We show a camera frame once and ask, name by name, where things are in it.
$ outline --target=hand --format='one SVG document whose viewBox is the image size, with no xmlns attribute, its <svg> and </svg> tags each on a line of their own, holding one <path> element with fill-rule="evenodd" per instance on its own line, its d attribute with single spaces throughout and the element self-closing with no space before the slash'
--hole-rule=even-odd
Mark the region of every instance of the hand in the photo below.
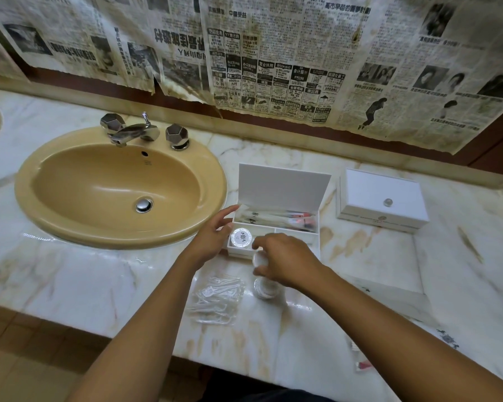
<svg viewBox="0 0 503 402">
<path fill-rule="evenodd" d="M 255 268 L 254 275 L 267 277 L 284 286 L 302 291 L 326 268 L 306 243 L 286 234 L 267 234 L 256 237 L 252 248 L 263 247 L 268 266 Z"/>
<path fill-rule="evenodd" d="M 240 205 L 233 205 L 220 210 L 212 216 L 202 228 L 197 232 L 194 239 L 181 253 L 181 256 L 187 257 L 197 269 L 218 254 L 233 229 L 233 219 L 224 217 L 234 212 Z"/>
</svg>

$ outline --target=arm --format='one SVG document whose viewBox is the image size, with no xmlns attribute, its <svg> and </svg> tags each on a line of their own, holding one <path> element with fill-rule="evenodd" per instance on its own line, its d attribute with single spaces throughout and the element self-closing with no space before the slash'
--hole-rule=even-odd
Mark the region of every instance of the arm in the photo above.
<svg viewBox="0 0 503 402">
<path fill-rule="evenodd" d="M 402 401 L 503 402 L 503 380 L 356 289 L 302 241 L 257 237 L 268 266 L 254 270 L 310 297 L 363 351 Z"/>
<path fill-rule="evenodd" d="M 203 225 L 153 293 L 95 360 L 68 402 L 158 400 L 192 278 L 220 251 L 232 229 L 231 219 L 224 217 L 237 208 L 223 209 Z"/>
</svg>

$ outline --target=person's left hand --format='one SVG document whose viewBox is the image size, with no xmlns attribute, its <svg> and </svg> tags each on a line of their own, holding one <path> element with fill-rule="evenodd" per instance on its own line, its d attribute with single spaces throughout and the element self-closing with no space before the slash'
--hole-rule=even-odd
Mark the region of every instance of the person's left hand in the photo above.
<svg viewBox="0 0 503 402">
<path fill-rule="evenodd" d="M 188 247 L 181 253 L 197 266 L 197 269 L 214 258 L 227 242 L 227 238 L 233 229 L 231 218 L 224 218 L 234 212 L 240 205 L 233 205 L 220 210 L 212 216 L 197 232 Z"/>
</svg>

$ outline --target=white marble counter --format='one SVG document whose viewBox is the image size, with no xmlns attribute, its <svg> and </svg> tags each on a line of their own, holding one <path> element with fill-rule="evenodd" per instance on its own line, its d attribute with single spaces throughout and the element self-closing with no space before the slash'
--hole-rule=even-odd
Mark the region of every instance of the white marble counter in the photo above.
<svg viewBox="0 0 503 402">
<path fill-rule="evenodd" d="M 0 91 L 0 305 L 113 337 L 145 301 L 189 239 L 148 250 L 101 250 L 57 240 L 20 211 L 14 175 L 41 144 L 94 126 L 104 112 Z M 341 157 L 190 130 L 219 158 L 227 204 L 236 202 L 238 163 L 333 175 L 321 206 L 322 261 L 337 273 L 425 293 L 461 350 L 503 378 L 503 197 L 500 192 Z M 431 222 L 415 236 L 335 218 L 335 181 L 346 167 L 421 183 Z M 356 373 L 343 331 L 310 299 L 288 289 L 253 297 L 249 263 L 218 256 L 214 271 L 241 277 L 246 291 L 232 326 L 186 315 L 174 355 L 342 401 L 396 396 L 376 372 Z"/>
</svg>

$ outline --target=closed white box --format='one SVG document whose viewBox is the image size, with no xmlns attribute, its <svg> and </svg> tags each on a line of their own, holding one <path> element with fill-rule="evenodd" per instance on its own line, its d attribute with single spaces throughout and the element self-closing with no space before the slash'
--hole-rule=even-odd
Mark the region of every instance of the closed white box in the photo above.
<svg viewBox="0 0 503 402">
<path fill-rule="evenodd" d="M 429 222 L 419 183 L 346 169 L 337 189 L 337 218 L 415 233 Z"/>
<path fill-rule="evenodd" d="M 237 203 L 251 209 L 292 210 L 316 215 L 316 232 L 291 230 L 262 226 L 260 224 L 234 222 L 233 230 L 246 228 L 253 239 L 268 233 L 285 233 L 304 241 L 320 259 L 319 207 L 330 182 L 331 175 L 306 172 L 298 169 L 284 169 L 247 163 L 239 164 L 239 197 Z M 227 241 L 229 255 L 252 259 L 255 251 L 238 248 Z"/>
</svg>

